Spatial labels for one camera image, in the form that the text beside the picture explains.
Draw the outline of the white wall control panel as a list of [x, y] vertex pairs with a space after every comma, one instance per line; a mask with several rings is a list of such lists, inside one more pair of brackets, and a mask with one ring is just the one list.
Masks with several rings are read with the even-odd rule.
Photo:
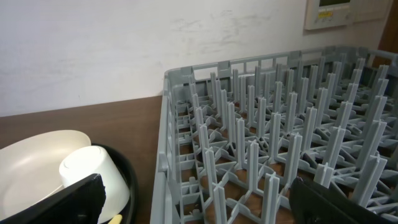
[[391, 0], [307, 0], [304, 29], [348, 26], [383, 19]]

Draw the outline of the grey dishwasher rack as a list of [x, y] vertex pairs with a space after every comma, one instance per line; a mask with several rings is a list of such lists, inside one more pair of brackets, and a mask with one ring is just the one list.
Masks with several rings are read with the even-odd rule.
[[297, 177], [397, 222], [397, 55], [331, 46], [165, 72], [151, 223], [277, 223]]

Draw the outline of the large cream bowl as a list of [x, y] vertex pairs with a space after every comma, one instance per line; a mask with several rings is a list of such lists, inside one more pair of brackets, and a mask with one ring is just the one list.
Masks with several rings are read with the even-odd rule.
[[90, 146], [75, 130], [38, 134], [1, 149], [1, 219], [11, 217], [59, 192], [59, 165], [69, 154]]

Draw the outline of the round black tray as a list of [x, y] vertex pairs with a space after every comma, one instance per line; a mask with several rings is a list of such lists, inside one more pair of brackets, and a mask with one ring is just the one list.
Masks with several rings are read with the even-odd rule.
[[139, 207], [139, 185], [134, 167], [130, 160], [117, 149], [99, 143], [92, 143], [91, 145], [105, 148], [127, 184], [129, 200], [120, 213], [122, 215], [120, 224], [134, 224]]

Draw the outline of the yellow plastic knife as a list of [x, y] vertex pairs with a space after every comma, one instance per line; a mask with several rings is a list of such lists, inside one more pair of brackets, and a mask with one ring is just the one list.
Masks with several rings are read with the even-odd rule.
[[121, 214], [117, 214], [108, 222], [108, 224], [121, 224], [122, 219], [123, 216]]

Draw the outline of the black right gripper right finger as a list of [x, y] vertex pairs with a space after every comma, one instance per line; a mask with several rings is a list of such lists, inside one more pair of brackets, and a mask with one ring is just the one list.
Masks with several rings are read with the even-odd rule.
[[390, 223], [336, 192], [300, 177], [292, 182], [289, 204], [297, 223]]

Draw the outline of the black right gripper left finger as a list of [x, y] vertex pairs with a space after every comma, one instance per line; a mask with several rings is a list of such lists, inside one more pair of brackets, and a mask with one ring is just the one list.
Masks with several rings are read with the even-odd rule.
[[91, 174], [43, 201], [1, 221], [2, 224], [97, 224], [106, 200], [100, 174]]

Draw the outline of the white cup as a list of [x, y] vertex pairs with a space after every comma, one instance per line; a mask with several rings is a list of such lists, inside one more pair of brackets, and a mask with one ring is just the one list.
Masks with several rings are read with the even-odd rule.
[[106, 149], [101, 146], [86, 146], [72, 152], [61, 162], [59, 174], [64, 187], [69, 187], [91, 174], [101, 176], [106, 200], [98, 223], [112, 219], [129, 201], [127, 184]]

